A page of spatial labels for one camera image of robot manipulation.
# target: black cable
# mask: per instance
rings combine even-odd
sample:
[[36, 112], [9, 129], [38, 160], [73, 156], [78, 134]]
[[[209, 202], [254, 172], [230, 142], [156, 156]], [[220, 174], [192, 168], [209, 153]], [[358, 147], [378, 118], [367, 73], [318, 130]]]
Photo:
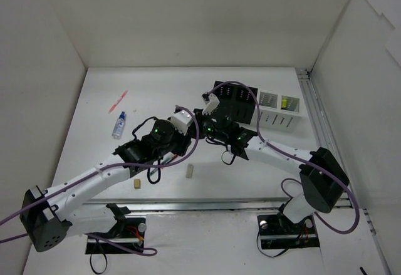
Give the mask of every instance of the black cable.
[[221, 145], [221, 146], [227, 148], [227, 145], [226, 145], [225, 143], [218, 142], [217, 140], [214, 140], [214, 139], [211, 138], [211, 137], [206, 137], [206, 138], [205, 138], [205, 141], [206, 141], [209, 145]]
[[93, 264], [92, 264], [93, 249], [92, 249], [92, 252], [91, 252], [90, 257], [89, 257], [89, 265], [90, 265], [90, 268], [92, 269], [92, 272], [94, 272], [96, 275], [101, 275], [101, 274], [103, 274], [104, 272], [106, 272], [107, 266], [108, 266], [108, 261], [107, 261], [106, 253], [105, 253], [103, 247], [100, 245], [98, 239], [96, 239], [96, 247], [100, 250], [101, 255], [103, 255], [103, 257], [105, 258], [105, 261], [106, 261], [105, 269], [104, 269], [102, 272], [98, 272], [98, 271], [96, 271], [95, 268], [93, 267]]
[[222, 154], [221, 154], [221, 161], [223, 161], [223, 163], [224, 164], [226, 164], [226, 165], [232, 165], [233, 163], [234, 163], [234, 160], [236, 159], [236, 155], [233, 155], [232, 156], [232, 159], [231, 159], [231, 161], [230, 161], [230, 163], [227, 163], [227, 162], [225, 162], [224, 160], [223, 160], [223, 155], [225, 154], [225, 153], [227, 153], [228, 152], [228, 150], [225, 150]]
[[[157, 161], [157, 164], [162, 164], [162, 160], [159, 159]], [[157, 179], [155, 181], [152, 181], [152, 179], [150, 178], [150, 169], [148, 169], [146, 177], [148, 178], [150, 184], [158, 184], [160, 182], [160, 179], [162, 178], [162, 169], [160, 167], [157, 168]]]
[[136, 132], [141, 129], [149, 120], [158, 120], [157, 117], [149, 117], [146, 120], [144, 120], [140, 125], [138, 125], [135, 129], [132, 130], [132, 136], [134, 140], [137, 140]]
[[[258, 234], [257, 234], [257, 236], [256, 236], [256, 247], [258, 247], [259, 252], [260, 252], [261, 254], [263, 254], [264, 256], [267, 256], [267, 257], [270, 257], [270, 258], [279, 257], [279, 256], [283, 255], [285, 252], [287, 252], [288, 250], [291, 249], [291, 248], [289, 247], [289, 248], [286, 248], [286, 249], [282, 250], [280, 253], [278, 253], [278, 254], [276, 254], [276, 255], [270, 256], [270, 255], [264, 253], [264, 252], [262, 251], [262, 249], [259, 247], [259, 242], [258, 242], [258, 240], [259, 240], [259, 236], [260, 236], [260, 235], [261, 235], [261, 230], [258, 230]], [[301, 232], [300, 234], [298, 234], [298, 236], [294, 239], [294, 245], [296, 244], [296, 242], [299, 241], [299, 239], [301, 238], [302, 235], [303, 235], [302, 232]]]

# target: white robotic arm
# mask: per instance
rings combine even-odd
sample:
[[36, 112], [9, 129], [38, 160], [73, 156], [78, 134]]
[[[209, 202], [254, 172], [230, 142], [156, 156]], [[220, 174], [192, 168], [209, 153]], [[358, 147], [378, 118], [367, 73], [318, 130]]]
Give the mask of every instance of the white robotic arm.
[[[183, 110], [177, 111], [168, 120], [156, 120], [152, 131], [141, 140], [135, 139], [118, 147], [107, 159], [76, 178], [44, 192], [38, 187], [28, 190], [24, 198], [24, 207], [43, 199], [46, 194], [53, 194], [95, 174], [21, 215], [21, 222], [36, 250], [47, 251], [67, 236], [90, 232], [115, 236], [121, 232], [125, 227], [124, 215], [129, 213], [126, 207], [108, 204], [94, 209], [91, 205], [83, 204], [105, 189], [149, 169], [148, 165], [160, 161], [169, 152], [185, 155], [191, 138], [211, 138], [223, 143], [237, 157], [267, 163], [290, 174], [301, 174], [304, 193], [288, 201], [281, 209], [281, 213], [294, 224], [316, 210], [329, 212], [333, 208], [343, 192], [335, 182], [322, 179], [321, 174], [318, 171], [316, 173], [314, 168], [308, 168], [281, 155], [260, 141], [255, 131], [232, 122], [227, 111], [217, 107], [219, 100], [213, 94], [203, 97], [206, 108], [194, 110], [196, 125], [199, 124], [197, 128], [192, 115]], [[345, 184], [349, 183], [334, 157], [326, 149], [309, 152], [274, 142], [270, 144], [306, 161], [318, 163], [331, 170]], [[140, 163], [142, 167], [126, 166], [133, 163]], [[124, 166], [104, 170], [106, 165]]]

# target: plastic bottle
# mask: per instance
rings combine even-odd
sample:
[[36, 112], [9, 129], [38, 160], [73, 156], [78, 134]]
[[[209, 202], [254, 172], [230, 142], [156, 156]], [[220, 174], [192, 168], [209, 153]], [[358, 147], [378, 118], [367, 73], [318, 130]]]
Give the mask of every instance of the plastic bottle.
[[125, 112], [122, 111], [118, 120], [115, 122], [115, 126], [113, 129], [112, 137], [115, 139], [120, 139], [123, 133], [124, 125], [125, 125]]

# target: screw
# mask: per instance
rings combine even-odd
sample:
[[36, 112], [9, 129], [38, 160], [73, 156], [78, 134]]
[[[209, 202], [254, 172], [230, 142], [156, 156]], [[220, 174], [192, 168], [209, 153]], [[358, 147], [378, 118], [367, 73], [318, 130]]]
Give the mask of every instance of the screw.
[[263, 230], [266, 230], [268, 228], [268, 223], [266, 221], [261, 221], [259, 223], [259, 227]]
[[306, 226], [306, 228], [311, 229], [311, 228], [313, 227], [312, 221], [309, 220], [309, 219], [306, 219], [306, 220], [305, 220], [305, 226]]
[[145, 231], [146, 231], [146, 224], [145, 223], [140, 223], [139, 225], [138, 225], [138, 231], [140, 232], [140, 233], [144, 233]]

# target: small wooden cube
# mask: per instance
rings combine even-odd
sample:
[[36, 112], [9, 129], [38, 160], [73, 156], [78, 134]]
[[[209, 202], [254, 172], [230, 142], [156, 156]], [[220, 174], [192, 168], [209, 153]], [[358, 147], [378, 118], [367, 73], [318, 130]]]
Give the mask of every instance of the small wooden cube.
[[194, 172], [194, 165], [193, 164], [188, 164], [187, 173], [185, 174], [185, 177], [192, 178], [192, 173], [193, 172]]
[[140, 179], [134, 179], [133, 180], [133, 188], [134, 189], [140, 189]]

